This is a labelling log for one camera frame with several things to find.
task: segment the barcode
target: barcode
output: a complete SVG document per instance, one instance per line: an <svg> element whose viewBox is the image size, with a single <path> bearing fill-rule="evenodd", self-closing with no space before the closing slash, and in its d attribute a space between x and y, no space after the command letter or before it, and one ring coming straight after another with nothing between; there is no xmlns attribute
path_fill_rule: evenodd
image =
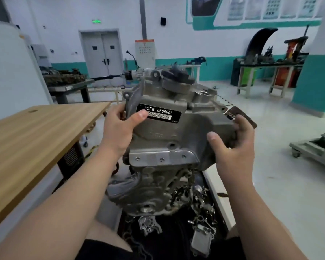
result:
<svg viewBox="0 0 325 260"><path fill-rule="evenodd" d="M156 113L156 112L150 112L150 111L148 111L148 116L154 117L154 118L163 118L165 120L171 120L171 118L172 118L171 115L166 115L166 114Z"/></svg>

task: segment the caster wheel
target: caster wheel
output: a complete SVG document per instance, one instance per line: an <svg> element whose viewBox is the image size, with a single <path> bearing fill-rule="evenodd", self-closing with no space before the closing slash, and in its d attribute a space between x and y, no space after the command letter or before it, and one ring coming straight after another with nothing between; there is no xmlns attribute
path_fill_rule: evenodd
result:
<svg viewBox="0 0 325 260"><path fill-rule="evenodd" d="M299 152L299 151L296 150L296 149L291 149L291 152L292 152L292 156L293 156L294 158L298 158L298 157L301 156L301 152Z"/></svg>

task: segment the barcode sticker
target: barcode sticker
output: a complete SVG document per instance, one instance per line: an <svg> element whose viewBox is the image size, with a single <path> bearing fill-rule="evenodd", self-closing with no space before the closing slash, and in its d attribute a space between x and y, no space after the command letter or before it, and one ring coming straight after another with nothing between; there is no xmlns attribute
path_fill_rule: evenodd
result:
<svg viewBox="0 0 325 260"><path fill-rule="evenodd" d="M153 120L161 120L166 122L178 123L182 112L172 109L162 109L156 106L149 106L145 104L139 104L136 108L136 112L145 109L148 111L148 118Z"/></svg>
<svg viewBox="0 0 325 260"><path fill-rule="evenodd" d="M166 115L166 114L161 114L161 113L155 113L155 112L150 112L150 111L148 111L148 116L155 117L155 118L163 118L165 120L171 120L171 118L172 118L171 115Z"/></svg>

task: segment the wooden tabletop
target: wooden tabletop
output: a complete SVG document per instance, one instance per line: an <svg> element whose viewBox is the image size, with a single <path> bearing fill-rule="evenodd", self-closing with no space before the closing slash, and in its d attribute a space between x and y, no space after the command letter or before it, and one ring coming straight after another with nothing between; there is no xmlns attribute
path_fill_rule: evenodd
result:
<svg viewBox="0 0 325 260"><path fill-rule="evenodd" d="M109 105L35 106L0 120L0 223Z"/></svg>

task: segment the double door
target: double door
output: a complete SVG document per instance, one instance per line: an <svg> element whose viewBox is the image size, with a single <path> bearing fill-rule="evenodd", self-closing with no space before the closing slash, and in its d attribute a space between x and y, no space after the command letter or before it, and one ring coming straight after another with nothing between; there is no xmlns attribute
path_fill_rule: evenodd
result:
<svg viewBox="0 0 325 260"><path fill-rule="evenodd" d="M120 75L124 71L121 57L118 33L115 32L87 32L82 33L90 78L106 75ZM124 85L123 78L113 78L96 81L94 87L118 87Z"/></svg>

